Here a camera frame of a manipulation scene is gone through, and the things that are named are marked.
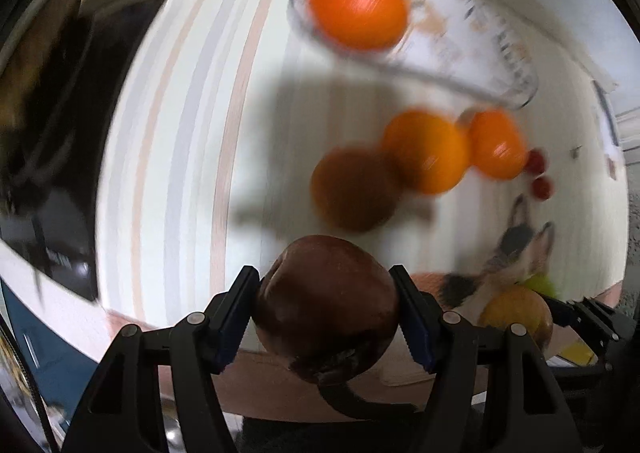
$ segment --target green ball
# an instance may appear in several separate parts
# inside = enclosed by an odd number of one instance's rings
[[[556,287],[551,283],[551,280],[544,273],[536,273],[527,279],[523,285],[527,287],[527,289],[535,290],[539,294],[544,294],[545,296],[555,298],[558,297],[556,294]]]

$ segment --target screw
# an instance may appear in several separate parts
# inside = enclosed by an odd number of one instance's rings
[[[122,327],[120,335],[126,338],[130,338],[131,336],[136,335],[136,332],[138,332],[138,325],[129,323],[128,325],[124,325],[124,327]]]
[[[527,329],[524,325],[520,323],[514,323],[511,325],[511,332],[513,332],[516,336],[524,336],[527,333]]]
[[[187,323],[191,323],[192,325],[199,325],[205,319],[205,316],[202,312],[192,312],[187,316]]]
[[[457,325],[458,323],[460,323],[461,318],[460,314],[449,310],[442,315],[442,320],[445,323],[449,323],[450,325]]]

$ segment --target yellow object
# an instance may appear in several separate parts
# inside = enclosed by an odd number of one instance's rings
[[[590,365],[596,356],[596,354],[593,353],[593,350],[587,346],[587,343],[582,340],[569,345],[558,355],[562,357],[562,359],[571,361],[581,367]]]
[[[523,283],[527,289],[535,290],[537,293],[544,294],[545,296],[556,298],[556,287],[551,283],[551,280],[544,273],[536,273],[527,279]]]
[[[553,319],[545,301],[537,292],[512,285],[495,296],[482,311],[478,324],[507,330],[512,324],[524,325],[540,350],[551,340]]]
[[[386,126],[382,149],[409,188],[427,195],[449,191],[469,167],[466,131],[427,110],[407,110]]]

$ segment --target orange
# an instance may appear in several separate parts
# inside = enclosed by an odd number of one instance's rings
[[[527,163],[527,145],[504,109],[476,113],[469,125],[469,140],[472,164],[491,178],[515,178]]]
[[[427,195],[449,191],[469,167],[465,130],[426,110],[407,110],[386,126],[382,149],[409,188]]]
[[[393,47],[407,28],[405,0],[308,0],[318,29],[349,48]]]

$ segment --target red apple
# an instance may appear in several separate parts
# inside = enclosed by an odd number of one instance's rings
[[[529,158],[524,169],[531,175],[542,175],[546,172],[545,154],[541,148],[534,148],[529,152]]]
[[[337,385],[382,357],[398,327],[391,275],[351,242],[310,235],[264,277],[252,314],[264,347],[310,383]]]
[[[540,176],[531,183],[531,194],[538,200],[549,200],[554,194],[554,185],[546,176]]]

